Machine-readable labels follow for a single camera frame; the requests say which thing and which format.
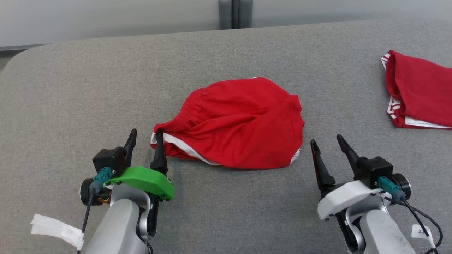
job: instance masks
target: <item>folded red clothing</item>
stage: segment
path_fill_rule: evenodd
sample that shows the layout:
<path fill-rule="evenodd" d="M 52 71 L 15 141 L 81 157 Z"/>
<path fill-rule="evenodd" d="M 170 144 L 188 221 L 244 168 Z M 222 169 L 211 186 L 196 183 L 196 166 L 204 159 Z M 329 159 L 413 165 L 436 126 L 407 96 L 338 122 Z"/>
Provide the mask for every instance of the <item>folded red clothing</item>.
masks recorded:
<path fill-rule="evenodd" d="M 391 95 L 388 113 L 397 127 L 451 129 L 451 68 L 393 50 L 381 61 Z"/>
<path fill-rule="evenodd" d="M 180 113 L 154 127 L 169 156 L 240 169 L 286 167 L 299 154 L 304 121 L 297 95 L 266 78 L 216 82 L 192 92 Z"/>

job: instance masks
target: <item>white plastic part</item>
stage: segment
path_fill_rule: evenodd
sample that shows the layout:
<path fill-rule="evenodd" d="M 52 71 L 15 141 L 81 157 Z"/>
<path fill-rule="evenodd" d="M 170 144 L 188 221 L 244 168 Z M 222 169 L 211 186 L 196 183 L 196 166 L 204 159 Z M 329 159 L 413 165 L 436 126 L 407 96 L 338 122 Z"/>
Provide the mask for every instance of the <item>white plastic part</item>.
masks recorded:
<path fill-rule="evenodd" d="M 430 245 L 432 246 L 432 248 L 435 249 L 436 246 L 435 246 L 435 243 L 433 242 L 432 232 L 430 231 L 430 229 L 427 226 L 424 226 L 424 227 L 428 232 L 428 236 L 426 236 L 426 234 L 422 230 L 421 225 L 414 224 L 411 228 L 411 237 L 427 239 L 430 242 Z"/>
<path fill-rule="evenodd" d="M 33 235 L 49 235 L 61 238 L 76 247 L 77 250 L 81 250 L 83 247 L 84 234 L 82 230 L 65 224 L 62 221 L 35 214 L 30 224 L 33 225 L 31 228 Z"/>
<path fill-rule="evenodd" d="M 365 199 L 371 193 L 379 193 L 380 191 L 380 188 L 370 189 L 359 180 L 346 183 L 320 200 L 317 205 L 317 213 L 320 219 L 324 220 L 330 214 L 336 214 Z"/>

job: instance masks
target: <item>cable connector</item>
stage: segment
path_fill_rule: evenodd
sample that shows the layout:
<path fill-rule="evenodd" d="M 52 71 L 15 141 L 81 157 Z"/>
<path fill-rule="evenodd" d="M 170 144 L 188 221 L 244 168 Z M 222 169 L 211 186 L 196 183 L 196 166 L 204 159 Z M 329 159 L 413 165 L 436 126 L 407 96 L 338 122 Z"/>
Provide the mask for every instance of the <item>cable connector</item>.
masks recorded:
<path fill-rule="evenodd" d="M 97 173 L 96 177 L 94 177 L 93 182 L 89 185 L 89 190 L 94 189 L 94 193 L 97 194 L 100 192 L 104 183 L 110 180 L 113 176 L 113 172 L 109 167 L 103 167 L 99 173 Z"/>
<path fill-rule="evenodd" d="M 403 192 L 399 186 L 387 177 L 382 176 L 378 179 L 378 187 L 391 194 L 392 199 L 394 199 L 398 204 L 402 203 L 402 200 L 406 198 L 405 192 Z"/>

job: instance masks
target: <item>green plastic part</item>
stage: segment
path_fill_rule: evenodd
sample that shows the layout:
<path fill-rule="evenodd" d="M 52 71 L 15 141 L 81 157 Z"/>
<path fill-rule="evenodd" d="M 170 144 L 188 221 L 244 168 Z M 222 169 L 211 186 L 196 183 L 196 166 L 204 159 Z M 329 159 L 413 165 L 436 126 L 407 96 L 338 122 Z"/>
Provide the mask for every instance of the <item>green plastic part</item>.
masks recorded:
<path fill-rule="evenodd" d="M 159 196 L 161 199 L 174 199 L 174 185 L 168 178 L 155 170 L 142 166 L 129 167 L 120 177 L 111 178 L 112 184 L 122 182 L 134 188 Z"/>

